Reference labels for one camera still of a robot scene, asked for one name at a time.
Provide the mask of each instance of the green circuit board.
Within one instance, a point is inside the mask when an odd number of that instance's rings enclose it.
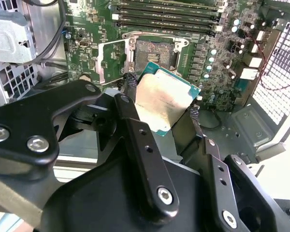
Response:
[[[68,0],[64,48],[69,78],[116,87],[123,73],[139,75],[149,61],[202,88],[201,107],[231,111],[248,80],[230,78],[244,53],[230,41],[247,43],[232,31],[249,31],[258,20],[257,0]]]

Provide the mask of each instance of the motherboard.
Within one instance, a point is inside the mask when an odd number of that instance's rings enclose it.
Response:
[[[256,78],[266,25],[258,0],[68,0],[69,78],[101,88],[152,61],[202,89],[201,108],[231,111]]]

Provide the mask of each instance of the red wire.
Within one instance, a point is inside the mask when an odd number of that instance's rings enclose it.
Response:
[[[263,61],[264,61],[263,65],[262,65],[262,68],[261,68],[260,71],[259,71],[259,80],[260,80],[260,84],[261,84],[261,86],[262,86],[263,88],[267,89],[267,90],[270,90],[270,91],[277,91],[277,90],[282,90],[282,89],[289,88],[289,87],[290,87],[290,84],[287,85],[287,86],[282,86],[282,87],[280,87],[280,88],[274,88],[274,89],[273,89],[273,88],[266,87],[266,86],[264,85],[263,80],[262,80],[262,75],[263,75],[263,73],[264,73],[264,70],[265,70],[265,68],[266,68],[266,65],[267,65],[268,60],[266,59],[266,57],[265,57],[265,55],[264,55],[262,49],[260,48],[259,44],[257,43],[257,41],[256,41],[252,36],[250,36],[250,35],[248,35],[248,37],[251,38],[251,39],[253,40],[253,42],[255,43],[255,45],[257,45],[258,50],[259,50],[259,52],[262,54],[262,58],[263,58]]]

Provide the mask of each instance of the screw hole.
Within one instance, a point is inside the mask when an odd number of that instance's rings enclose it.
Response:
[[[140,129],[139,131],[140,131],[141,135],[146,135],[147,134],[145,130]]]
[[[149,153],[153,153],[153,149],[150,146],[145,146],[145,149]]]
[[[222,172],[224,172],[222,167],[218,166],[218,169],[221,170]]]
[[[227,185],[227,183],[226,183],[223,179],[220,179],[220,182],[221,182],[224,186]]]
[[[103,126],[105,123],[106,123],[106,119],[104,117],[99,117],[96,119],[96,124],[100,127]]]

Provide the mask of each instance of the black cable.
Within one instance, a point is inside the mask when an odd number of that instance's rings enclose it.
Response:
[[[64,72],[64,73],[60,73],[56,76],[53,76],[45,81],[42,81],[40,83],[37,83],[33,88],[34,89],[41,89],[47,85],[50,85],[50,84],[53,84],[53,83],[57,83],[59,81],[63,81],[63,80],[66,80],[68,79],[68,72]]]
[[[219,128],[219,127],[222,126],[221,118],[218,116],[218,114],[216,113],[215,110],[212,110],[212,112],[213,112],[215,118],[216,118],[217,121],[218,121],[218,125],[217,125],[217,126],[214,126],[214,127],[205,127],[205,126],[202,126],[202,125],[200,124],[200,127],[201,127],[202,129],[205,129],[205,130],[214,130],[214,129],[217,129],[217,128]]]
[[[46,7],[46,6],[52,6],[54,5],[58,0],[53,0],[50,3],[46,3],[46,4],[39,4],[39,3],[35,3],[32,0],[22,0],[23,2],[25,2],[26,4],[29,4],[31,6],[40,6],[40,7]]]
[[[46,66],[46,67],[54,67],[54,68],[62,69],[62,70],[67,70],[67,69],[68,69],[68,67],[65,66],[65,65],[62,65],[62,64],[56,64],[56,63],[53,63],[53,62],[46,62],[46,63],[45,63],[45,66]]]
[[[62,30],[64,28],[64,25],[66,23],[66,12],[64,9],[64,2],[63,0],[58,0],[58,7],[59,10],[61,12],[61,17],[62,17],[62,22],[58,28],[58,30],[56,31],[54,38],[51,40],[51,42],[48,44],[48,46],[44,49],[43,52],[41,52],[35,59],[33,59],[32,61],[20,64],[20,65],[30,65],[33,63],[39,63],[55,46],[56,42],[59,40],[60,36],[62,35]]]
[[[59,45],[60,45],[60,37],[57,40],[56,47],[54,48],[52,54],[50,54],[49,57],[47,57],[47,58],[43,58],[43,61],[47,61],[47,60],[50,60],[51,58],[53,58],[58,50]]]

